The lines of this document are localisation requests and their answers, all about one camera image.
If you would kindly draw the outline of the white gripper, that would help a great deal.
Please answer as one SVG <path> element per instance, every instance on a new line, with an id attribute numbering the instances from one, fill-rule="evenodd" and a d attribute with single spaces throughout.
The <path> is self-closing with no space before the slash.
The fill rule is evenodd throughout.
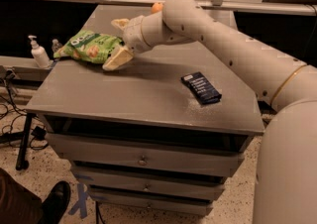
<path id="1" fill-rule="evenodd" d="M 144 16 L 138 16 L 129 19 L 114 19 L 111 25 L 116 29 L 123 31 L 123 41 L 125 45 L 135 54 L 141 54 L 150 51 L 152 48 L 148 45 L 142 34 L 142 22 Z M 121 67 L 134 58 L 134 54 L 126 47 L 117 47 L 110 53 L 110 56 L 103 63 L 102 69 L 113 71 Z"/>

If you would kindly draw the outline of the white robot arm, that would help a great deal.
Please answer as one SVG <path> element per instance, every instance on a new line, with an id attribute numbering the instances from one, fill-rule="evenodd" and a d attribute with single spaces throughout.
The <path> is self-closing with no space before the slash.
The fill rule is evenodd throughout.
<path id="1" fill-rule="evenodd" d="M 211 18 L 194 0 L 166 0 L 148 16 L 114 19 L 136 54 L 198 41 L 276 114 L 257 164 L 253 224 L 317 224 L 317 68 Z"/>

